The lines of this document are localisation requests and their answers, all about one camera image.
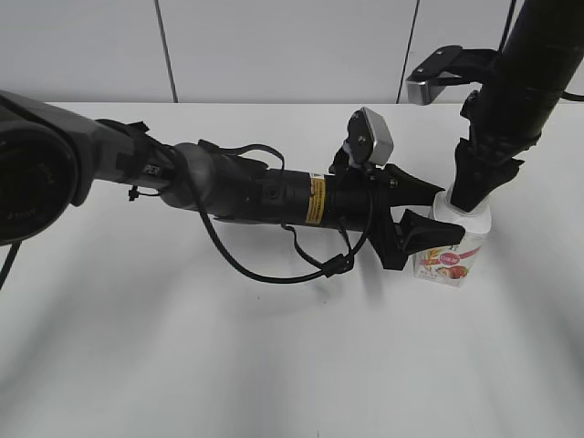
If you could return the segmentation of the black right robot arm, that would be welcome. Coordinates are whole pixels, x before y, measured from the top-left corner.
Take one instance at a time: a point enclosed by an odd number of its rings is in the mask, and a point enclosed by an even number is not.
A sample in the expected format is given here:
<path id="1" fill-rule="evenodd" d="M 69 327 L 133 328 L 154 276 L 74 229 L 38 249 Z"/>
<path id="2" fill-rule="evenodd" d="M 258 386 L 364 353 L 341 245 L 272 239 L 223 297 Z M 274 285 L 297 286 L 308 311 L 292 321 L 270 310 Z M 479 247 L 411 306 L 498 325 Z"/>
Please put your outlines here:
<path id="1" fill-rule="evenodd" d="M 526 1 L 492 77 L 461 110 L 451 203 L 467 213 L 514 179 L 583 60 L 583 3 Z"/>

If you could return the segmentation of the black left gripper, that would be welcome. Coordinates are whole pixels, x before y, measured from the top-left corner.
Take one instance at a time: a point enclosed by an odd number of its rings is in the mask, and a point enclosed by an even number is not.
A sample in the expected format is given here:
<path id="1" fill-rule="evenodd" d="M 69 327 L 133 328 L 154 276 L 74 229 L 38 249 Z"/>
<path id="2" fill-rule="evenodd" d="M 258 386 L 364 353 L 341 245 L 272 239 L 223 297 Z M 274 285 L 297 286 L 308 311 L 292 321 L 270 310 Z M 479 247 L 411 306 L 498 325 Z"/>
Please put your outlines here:
<path id="1" fill-rule="evenodd" d="M 349 231 L 367 230 L 367 240 L 386 270 L 404 269 L 408 256 L 425 250 L 458 245 L 464 238 L 459 224 L 435 221 L 406 209 L 399 222 L 396 205 L 432 205 L 443 187 L 420 180 L 394 164 L 366 176 L 358 171 L 326 176 L 326 223 L 343 224 Z"/>

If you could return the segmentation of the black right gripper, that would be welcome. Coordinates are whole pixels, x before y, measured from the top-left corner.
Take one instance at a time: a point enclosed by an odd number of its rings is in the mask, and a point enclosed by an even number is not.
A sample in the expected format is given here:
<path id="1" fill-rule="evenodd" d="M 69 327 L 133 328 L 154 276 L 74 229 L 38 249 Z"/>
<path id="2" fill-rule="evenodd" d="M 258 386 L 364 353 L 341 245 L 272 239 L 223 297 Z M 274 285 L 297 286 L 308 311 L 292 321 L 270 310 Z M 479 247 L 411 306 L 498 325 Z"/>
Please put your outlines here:
<path id="1" fill-rule="evenodd" d="M 493 190 L 517 176 L 524 161 L 516 156 L 541 138 L 541 133 L 502 134 L 481 125 L 479 104 L 479 91 L 473 90 L 460 111 L 469 122 L 468 138 L 461 138 L 454 152 L 456 171 L 451 204 L 467 213 Z"/>

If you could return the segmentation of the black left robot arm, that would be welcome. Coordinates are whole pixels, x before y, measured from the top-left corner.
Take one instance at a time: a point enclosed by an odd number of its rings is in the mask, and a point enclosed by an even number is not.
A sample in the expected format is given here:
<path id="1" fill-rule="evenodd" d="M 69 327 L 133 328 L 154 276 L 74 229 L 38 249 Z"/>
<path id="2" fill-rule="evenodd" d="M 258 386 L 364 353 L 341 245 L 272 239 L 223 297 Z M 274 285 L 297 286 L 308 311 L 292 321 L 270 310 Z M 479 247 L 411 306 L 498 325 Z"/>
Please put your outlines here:
<path id="1" fill-rule="evenodd" d="M 128 185 L 131 199 L 155 196 L 227 223 L 355 231 L 390 270 L 464 237 L 460 225 L 416 213 L 439 188 L 390 163 L 389 129 L 371 109 L 351 115 L 327 174 L 274 169 L 251 159 L 253 150 L 205 140 L 171 146 L 141 122 L 94 120 L 3 92 L 1 242 L 45 231 L 69 206 L 83 204 L 97 180 Z"/>

